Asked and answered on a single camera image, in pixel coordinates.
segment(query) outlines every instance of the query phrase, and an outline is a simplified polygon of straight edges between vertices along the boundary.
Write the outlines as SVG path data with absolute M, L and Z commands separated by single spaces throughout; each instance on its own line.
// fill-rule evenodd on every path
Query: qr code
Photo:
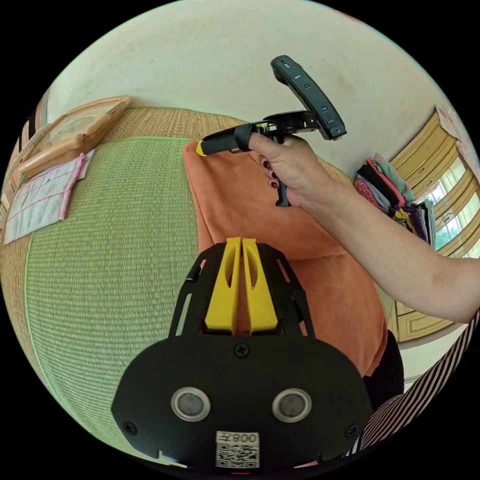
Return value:
M 259 446 L 217 443 L 216 466 L 234 469 L 257 469 L 260 466 Z

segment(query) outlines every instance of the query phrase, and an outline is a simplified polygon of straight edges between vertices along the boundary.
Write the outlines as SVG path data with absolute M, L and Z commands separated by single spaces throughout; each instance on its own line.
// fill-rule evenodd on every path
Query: screw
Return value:
M 235 346 L 233 349 L 233 353 L 239 358 L 239 359 L 244 359 L 245 357 L 249 356 L 250 353 L 250 347 L 246 345 L 245 343 L 239 343 L 238 345 Z
M 346 430 L 345 430 L 345 436 L 348 438 L 348 439 L 351 439 L 352 437 L 354 437 L 357 432 L 359 431 L 359 427 L 356 423 L 354 423 L 353 425 L 350 425 Z
M 123 429 L 127 435 L 133 436 L 137 434 L 137 427 L 131 421 L 124 422 Z

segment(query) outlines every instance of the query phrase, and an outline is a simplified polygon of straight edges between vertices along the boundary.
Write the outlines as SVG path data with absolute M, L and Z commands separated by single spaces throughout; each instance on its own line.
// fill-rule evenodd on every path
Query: window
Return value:
M 471 248 L 471 250 L 463 256 L 464 259 L 480 259 L 480 239 L 477 240 L 476 244 Z
M 475 192 L 459 214 L 436 232 L 436 250 L 441 249 L 453 240 L 472 221 L 479 210 L 480 199 L 478 193 Z
M 428 191 L 424 192 L 421 195 L 421 200 L 418 200 L 417 203 L 421 203 L 426 199 L 429 199 L 436 205 L 440 200 L 442 200 L 449 192 L 453 190 L 457 182 L 462 178 L 465 173 L 465 166 L 460 159 L 457 157 L 455 161 L 451 164 L 450 168 L 441 176 L 440 180 L 435 183 Z

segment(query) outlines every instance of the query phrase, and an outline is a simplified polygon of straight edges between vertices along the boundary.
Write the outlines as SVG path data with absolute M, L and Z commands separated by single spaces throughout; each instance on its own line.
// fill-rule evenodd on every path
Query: green mat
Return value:
M 124 439 L 110 406 L 126 366 L 167 337 L 198 255 L 187 142 L 135 137 L 98 146 L 66 220 L 32 234 L 26 262 L 30 334 L 52 395 L 97 439 L 149 460 Z

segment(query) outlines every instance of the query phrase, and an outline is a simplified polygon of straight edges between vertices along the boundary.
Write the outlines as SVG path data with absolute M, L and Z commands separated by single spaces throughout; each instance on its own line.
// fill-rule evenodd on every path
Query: device handle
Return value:
M 284 142 L 284 137 L 283 135 L 279 135 L 278 133 L 275 135 L 272 135 L 270 137 L 271 140 L 276 142 L 277 144 L 282 144 Z M 278 181 L 278 200 L 275 203 L 276 207 L 291 207 L 292 205 L 289 202 L 289 199 L 287 198 L 287 186 L 281 182 Z

